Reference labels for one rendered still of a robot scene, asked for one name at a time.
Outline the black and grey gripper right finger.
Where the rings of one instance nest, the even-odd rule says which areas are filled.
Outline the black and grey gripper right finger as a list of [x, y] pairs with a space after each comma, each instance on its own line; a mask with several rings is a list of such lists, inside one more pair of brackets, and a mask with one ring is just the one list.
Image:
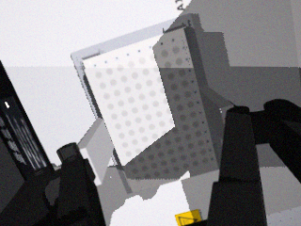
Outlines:
[[206, 85], [198, 89], [206, 119], [223, 140], [206, 226], [267, 226], [256, 145], [269, 143], [301, 184], [301, 107], [275, 99], [250, 112]]

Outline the white well pcr plate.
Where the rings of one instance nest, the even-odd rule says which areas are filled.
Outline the white well pcr plate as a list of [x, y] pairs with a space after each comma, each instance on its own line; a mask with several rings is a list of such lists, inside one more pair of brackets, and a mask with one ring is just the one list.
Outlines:
[[218, 170], [183, 28], [83, 63], [133, 192]]

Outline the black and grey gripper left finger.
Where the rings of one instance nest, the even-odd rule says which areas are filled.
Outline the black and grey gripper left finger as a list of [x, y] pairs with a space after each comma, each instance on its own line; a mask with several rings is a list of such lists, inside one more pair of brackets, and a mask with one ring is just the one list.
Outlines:
[[113, 150], [100, 117], [78, 145], [68, 143], [56, 151], [61, 169], [44, 167], [29, 175], [0, 214], [0, 226], [106, 226], [96, 186], [103, 182]]

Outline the white benchtop lab instrument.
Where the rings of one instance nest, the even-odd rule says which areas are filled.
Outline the white benchtop lab instrument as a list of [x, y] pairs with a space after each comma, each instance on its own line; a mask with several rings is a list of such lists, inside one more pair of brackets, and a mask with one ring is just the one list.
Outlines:
[[[301, 107], [301, 0], [0, 0], [0, 137], [24, 180], [61, 168], [101, 111], [83, 60], [183, 28], [198, 86], [250, 112]], [[208, 121], [207, 121], [208, 122]], [[106, 226], [207, 219], [218, 170], [133, 192], [114, 147], [99, 192]], [[301, 184], [270, 144], [256, 145], [265, 214], [301, 206]]]

